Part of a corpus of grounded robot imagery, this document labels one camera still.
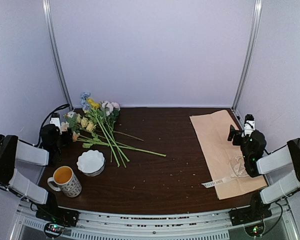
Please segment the pink and green wrapping paper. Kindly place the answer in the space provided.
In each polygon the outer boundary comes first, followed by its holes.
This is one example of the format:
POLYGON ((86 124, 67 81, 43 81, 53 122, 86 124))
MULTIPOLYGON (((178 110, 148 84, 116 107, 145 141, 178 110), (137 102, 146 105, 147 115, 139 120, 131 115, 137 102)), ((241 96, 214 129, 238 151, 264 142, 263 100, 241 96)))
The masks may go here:
POLYGON ((238 177, 228 183, 210 187, 215 189, 218 199, 241 196, 268 186, 263 176, 248 175, 240 147, 228 141, 230 125, 236 124, 227 110, 191 116, 190 120, 212 181, 229 176, 238 177))

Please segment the pink rose stem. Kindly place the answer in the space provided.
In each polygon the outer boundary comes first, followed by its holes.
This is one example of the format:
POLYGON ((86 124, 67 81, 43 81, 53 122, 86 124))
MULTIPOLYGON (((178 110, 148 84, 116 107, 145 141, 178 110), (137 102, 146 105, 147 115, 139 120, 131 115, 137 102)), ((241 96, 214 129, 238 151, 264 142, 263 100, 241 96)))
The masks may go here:
POLYGON ((118 120, 118 117, 120 115, 120 105, 117 102, 110 102, 108 100, 104 100, 101 102, 101 106, 105 110, 105 122, 104 122, 104 128, 106 129, 107 135, 109 139, 111 140, 112 145, 112 152, 114 154, 115 160, 117 162, 117 166, 119 167, 119 159, 118 156, 123 164, 123 167, 126 168, 126 163, 124 161, 125 154, 119 147, 118 143, 115 140, 114 136, 114 130, 115 130, 115 123, 118 120))

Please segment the yellow flower stem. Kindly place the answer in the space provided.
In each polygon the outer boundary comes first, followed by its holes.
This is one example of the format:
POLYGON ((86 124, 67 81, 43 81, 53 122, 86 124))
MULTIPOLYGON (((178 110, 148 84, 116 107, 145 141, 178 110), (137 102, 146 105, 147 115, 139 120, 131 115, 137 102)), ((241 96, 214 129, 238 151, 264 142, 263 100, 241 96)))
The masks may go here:
POLYGON ((121 110, 120 105, 117 102, 109 102, 107 100, 97 103, 88 97, 85 99, 85 107, 87 107, 84 112, 88 123, 94 125, 92 129, 99 128, 101 130, 106 143, 111 149, 111 153, 114 155, 117 166, 121 165, 119 163, 119 160, 121 160, 123 166, 126 168, 126 163, 130 160, 124 154, 114 136, 115 123, 118 120, 121 110))

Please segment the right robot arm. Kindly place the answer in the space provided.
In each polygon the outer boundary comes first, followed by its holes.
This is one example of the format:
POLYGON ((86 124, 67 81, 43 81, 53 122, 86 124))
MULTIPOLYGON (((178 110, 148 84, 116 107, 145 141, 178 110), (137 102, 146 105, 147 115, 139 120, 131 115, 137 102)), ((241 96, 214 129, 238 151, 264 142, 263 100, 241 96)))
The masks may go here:
POLYGON ((277 182, 255 193, 246 210, 249 220, 258 220, 272 203, 300 191, 300 137, 289 140, 283 147, 264 155, 267 141, 263 133, 248 122, 243 130, 229 127, 227 137, 234 146, 239 146, 247 174, 259 177, 288 165, 293 169, 277 182))

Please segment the blue flower stem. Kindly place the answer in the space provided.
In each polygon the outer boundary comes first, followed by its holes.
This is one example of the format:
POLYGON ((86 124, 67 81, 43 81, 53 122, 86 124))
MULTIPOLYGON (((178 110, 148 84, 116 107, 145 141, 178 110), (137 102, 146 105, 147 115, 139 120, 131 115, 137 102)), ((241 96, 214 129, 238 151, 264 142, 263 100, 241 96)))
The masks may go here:
POLYGON ((80 94, 82 110, 85 116, 94 124, 104 123, 106 121, 106 112, 100 103, 95 102, 91 98, 90 92, 82 92, 80 94))

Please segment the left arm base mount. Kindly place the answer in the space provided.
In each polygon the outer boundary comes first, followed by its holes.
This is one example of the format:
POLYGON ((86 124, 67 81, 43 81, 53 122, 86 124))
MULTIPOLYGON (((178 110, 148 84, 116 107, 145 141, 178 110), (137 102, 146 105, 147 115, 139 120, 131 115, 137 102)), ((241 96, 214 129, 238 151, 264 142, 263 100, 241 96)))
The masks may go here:
POLYGON ((42 208, 38 208, 35 216, 45 220, 43 233, 51 239, 60 237, 66 228, 76 227, 80 213, 76 210, 61 208, 60 215, 53 215, 42 208))

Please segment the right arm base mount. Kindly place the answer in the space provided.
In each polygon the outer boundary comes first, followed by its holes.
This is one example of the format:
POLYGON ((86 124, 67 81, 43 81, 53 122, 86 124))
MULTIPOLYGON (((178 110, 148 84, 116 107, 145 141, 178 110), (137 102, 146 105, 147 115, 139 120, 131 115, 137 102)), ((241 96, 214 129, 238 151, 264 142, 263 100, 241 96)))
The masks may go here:
POLYGON ((229 212, 232 226, 243 226, 249 237, 261 237, 266 232, 265 219, 272 216, 269 209, 252 210, 251 206, 232 208, 229 212))

